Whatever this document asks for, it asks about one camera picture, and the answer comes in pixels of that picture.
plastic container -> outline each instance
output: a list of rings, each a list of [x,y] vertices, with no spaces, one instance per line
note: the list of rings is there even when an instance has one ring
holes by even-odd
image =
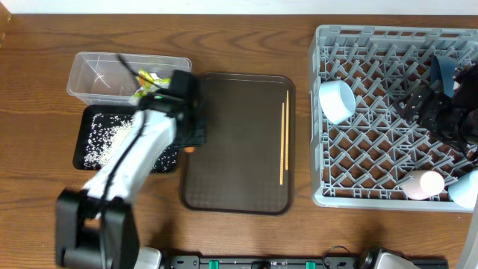
[[[448,186],[472,171],[469,162],[428,131],[400,118],[392,103],[429,86],[434,55],[457,67],[478,59],[478,30],[321,25],[308,56],[311,94],[311,189],[318,206],[418,211],[466,211],[443,190],[410,200],[402,185],[413,170],[434,170]],[[356,97],[356,112],[337,125],[319,103],[326,81],[342,80]]]
[[[191,71],[187,58],[154,55],[122,55],[132,69],[143,68],[161,78],[173,70]],[[131,105],[128,99],[137,90],[132,74],[117,60],[116,53],[80,52],[75,56],[66,91],[87,105]]]

wooden chopstick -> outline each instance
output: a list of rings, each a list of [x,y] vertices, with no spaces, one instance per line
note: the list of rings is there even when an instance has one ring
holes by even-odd
[[[285,170],[289,170],[289,91],[285,103]]]
[[[281,123],[281,165],[280,165],[280,185],[284,184],[284,103],[282,103],[282,123]]]

clear plastic container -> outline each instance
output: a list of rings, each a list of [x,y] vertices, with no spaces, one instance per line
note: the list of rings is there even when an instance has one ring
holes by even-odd
[[[133,70],[143,68],[161,78],[169,78],[173,70],[191,71],[187,58],[125,55]],[[128,100],[137,90],[132,74],[118,61],[116,53],[80,52],[75,56],[66,91],[87,105],[130,105]]]

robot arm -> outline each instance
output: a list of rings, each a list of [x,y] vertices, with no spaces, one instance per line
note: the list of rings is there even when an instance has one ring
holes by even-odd
[[[175,71],[168,90],[140,100],[133,129],[111,160],[80,192],[64,190],[56,205],[55,258],[74,269],[157,269],[161,253],[140,250],[132,203],[158,156],[171,144],[205,142],[199,81]],[[100,217],[100,229],[85,225]]]
[[[120,197],[126,202],[135,202],[137,193],[159,155],[176,137],[176,119],[168,117],[164,112],[145,110],[137,111],[134,114],[132,130],[116,154],[84,185],[84,189],[88,190],[89,197],[101,198],[108,176],[140,131],[143,121],[142,135],[119,164],[106,197],[107,201],[111,201],[114,197]]]

brown serving tray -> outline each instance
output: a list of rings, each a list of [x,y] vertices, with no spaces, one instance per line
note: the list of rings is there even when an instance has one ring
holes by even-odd
[[[193,210],[284,214],[294,189],[292,81],[208,73],[202,94],[207,143],[187,157],[183,203]]]

